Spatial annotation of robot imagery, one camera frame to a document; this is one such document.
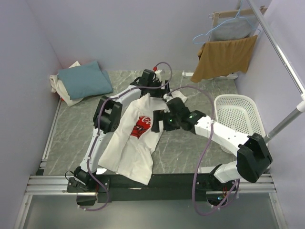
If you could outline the white t-shirt red print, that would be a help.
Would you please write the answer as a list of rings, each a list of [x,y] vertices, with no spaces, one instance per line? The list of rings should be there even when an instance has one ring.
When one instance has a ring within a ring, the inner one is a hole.
[[[151,130],[153,112],[167,109],[166,102],[149,94],[132,101],[125,110],[98,165],[133,181],[148,185],[152,176],[152,153],[162,132]]]

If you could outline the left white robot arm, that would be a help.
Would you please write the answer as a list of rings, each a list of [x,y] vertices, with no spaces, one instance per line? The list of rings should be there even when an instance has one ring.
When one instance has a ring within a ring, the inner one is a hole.
[[[120,93],[101,97],[93,116],[92,140],[82,162],[73,172],[78,186],[83,191],[89,192],[95,187],[94,177],[102,155],[99,147],[105,138],[118,128],[123,108],[145,94],[162,98],[169,93],[169,80],[162,84],[161,72],[157,66],[152,70],[145,69],[140,77]]]

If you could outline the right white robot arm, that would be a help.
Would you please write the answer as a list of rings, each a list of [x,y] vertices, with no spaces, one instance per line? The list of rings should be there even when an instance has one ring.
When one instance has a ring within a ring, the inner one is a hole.
[[[152,131],[183,129],[203,136],[231,152],[236,160],[216,166],[209,185],[220,190],[226,182],[245,179],[255,183],[271,165],[273,159],[261,135],[247,135],[224,126],[210,116],[195,110],[190,111],[180,98],[173,98],[166,104],[167,109],[153,112]]]

